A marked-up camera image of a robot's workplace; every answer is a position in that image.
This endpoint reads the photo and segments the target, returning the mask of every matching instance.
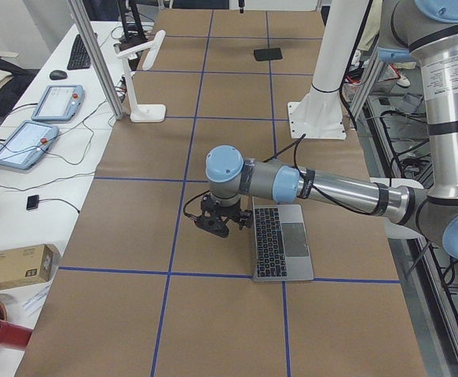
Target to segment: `metal pole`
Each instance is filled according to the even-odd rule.
[[[121,119],[123,117],[124,110],[119,98],[117,97],[117,92],[115,91],[110,72],[108,72],[108,68],[104,62],[103,54],[97,44],[94,30],[90,25],[89,16],[87,16],[86,8],[84,8],[82,0],[68,0],[68,7],[70,9],[71,17],[75,21],[75,25],[77,25],[79,34],[87,48],[91,63],[94,65],[94,70],[100,80],[104,95],[112,108],[115,118]]]

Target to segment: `label on robot arm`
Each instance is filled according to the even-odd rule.
[[[458,54],[421,68],[426,101],[458,93]]]

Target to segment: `red object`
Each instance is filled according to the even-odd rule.
[[[0,346],[24,351],[33,330],[0,320]]]

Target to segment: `white pillar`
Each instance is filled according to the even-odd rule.
[[[288,103],[291,137],[340,139],[342,124],[339,91],[369,0],[333,0],[321,42],[313,85],[301,102]]]

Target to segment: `computer keyboard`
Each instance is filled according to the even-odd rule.
[[[281,225],[277,208],[255,208],[258,277],[287,276]]]
[[[82,37],[80,34],[77,34],[75,40],[73,41],[73,46],[71,46],[70,60],[68,61],[68,66],[66,69],[86,69],[90,67],[90,57],[87,53],[87,49],[84,46]]]

